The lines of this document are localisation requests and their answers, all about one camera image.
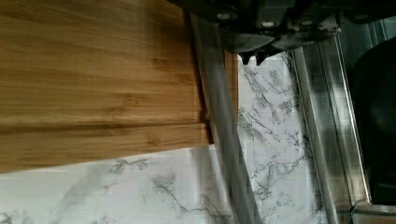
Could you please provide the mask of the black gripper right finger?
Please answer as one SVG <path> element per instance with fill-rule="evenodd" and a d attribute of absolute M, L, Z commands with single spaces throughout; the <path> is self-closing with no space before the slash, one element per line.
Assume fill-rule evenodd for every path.
<path fill-rule="evenodd" d="M 311 45 L 340 34 L 342 17 L 331 15 L 319 22 L 304 20 L 295 24 L 289 21 L 287 25 L 287 31 L 278 35 L 274 41 L 254 51 L 256 65 L 260 65 L 267 58 L 280 52 Z"/>

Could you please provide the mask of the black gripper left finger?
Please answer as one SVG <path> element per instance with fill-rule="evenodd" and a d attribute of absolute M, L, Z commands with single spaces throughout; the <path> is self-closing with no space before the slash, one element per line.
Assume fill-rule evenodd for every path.
<path fill-rule="evenodd" d="M 252 57 L 260 65 L 266 58 L 276 54 L 276 48 L 272 45 L 275 39 L 271 36 L 243 34 L 220 26 L 219 37 L 228 52 L 240 56 L 243 65 L 248 65 Z"/>

